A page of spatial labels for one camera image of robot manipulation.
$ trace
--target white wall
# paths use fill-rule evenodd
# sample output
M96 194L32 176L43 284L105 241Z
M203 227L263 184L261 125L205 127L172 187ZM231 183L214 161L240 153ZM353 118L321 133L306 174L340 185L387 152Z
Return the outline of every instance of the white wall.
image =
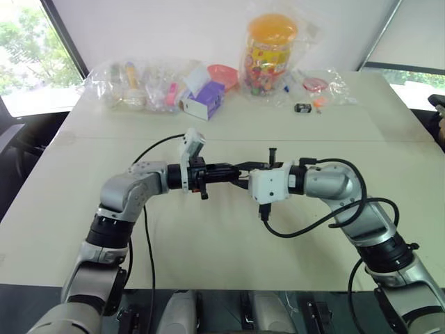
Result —
M253 0L54 0L89 69L124 56L179 56L238 67ZM324 39L303 68L354 70L388 0L294 0Z
M445 0L404 0L369 61L445 70Z

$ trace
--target orange lid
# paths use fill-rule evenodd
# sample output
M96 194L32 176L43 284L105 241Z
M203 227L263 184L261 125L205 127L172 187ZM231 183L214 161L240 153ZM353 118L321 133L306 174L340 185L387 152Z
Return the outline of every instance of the orange lid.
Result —
M249 32L254 40L264 44L285 45L297 36L297 25L287 16L270 13L257 17L249 23Z

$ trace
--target window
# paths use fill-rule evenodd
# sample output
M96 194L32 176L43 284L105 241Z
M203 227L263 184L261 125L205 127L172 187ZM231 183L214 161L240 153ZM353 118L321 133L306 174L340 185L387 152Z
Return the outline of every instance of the window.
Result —
M445 71L439 74L440 70L384 63L367 63L362 70L382 74L410 109L435 111L428 97L431 94L445 95Z
M12 116L70 111L82 77L39 0L0 0L0 95Z

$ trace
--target robotic arm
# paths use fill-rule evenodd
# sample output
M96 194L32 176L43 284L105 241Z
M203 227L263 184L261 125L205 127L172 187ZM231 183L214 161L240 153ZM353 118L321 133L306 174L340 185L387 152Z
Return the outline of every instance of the robotic arm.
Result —
M232 182L249 190L266 218L272 202L291 194L320 198L331 210L361 198L356 175L343 164L307 168L276 163L275 151L268 164L205 164L198 156L204 144L204 138L190 129L180 145L180 164L141 161L105 183L101 204L64 285L61 304L45 314L29 334L101 333L102 317L112 315L120 304L127 276L120 265L133 226L152 196L183 189L200 192L207 199L206 184ZM240 170L249 171L248 181L239 179ZM338 214L337 223L347 221L356 210L351 207ZM342 230L378 284L375 295L395 331L417 334L445 329L444 293L377 202L367 202L358 218Z

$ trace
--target tabletop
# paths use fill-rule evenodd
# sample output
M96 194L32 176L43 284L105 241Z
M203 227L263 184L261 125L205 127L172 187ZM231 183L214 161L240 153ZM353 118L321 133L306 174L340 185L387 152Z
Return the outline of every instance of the tabletop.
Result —
M88 233L102 184L151 143L61 132L0 224L0 283L61 286ZM177 163L176 145L165 143L145 158ZM202 156L207 163L266 161L270 146L277 147L278 161L341 157L354 162L371 195L398 204L400 233L421 245L418 254L445 286L445 161L435 143L209 140ZM246 191L231 184L210 184L208 191L205 201L171 191L148 202L159 288L346 289L358 254L340 230L322 225L295 239L279 239L266 231ZM270 223L292 232L328 212L320 200L293 196L273 205ZM130 288L151 286L143 228L139 219ZM363 270L355 282L355 289L375 287Z
M213 140L433 142L380 74L342 76L359 103L325 107L321 115L294 112L295 101L285 93L276 106L229 92L209 122L185 113L147 115L122 107L105 109L84 95L60 130L73 137L159 140L196 127Z

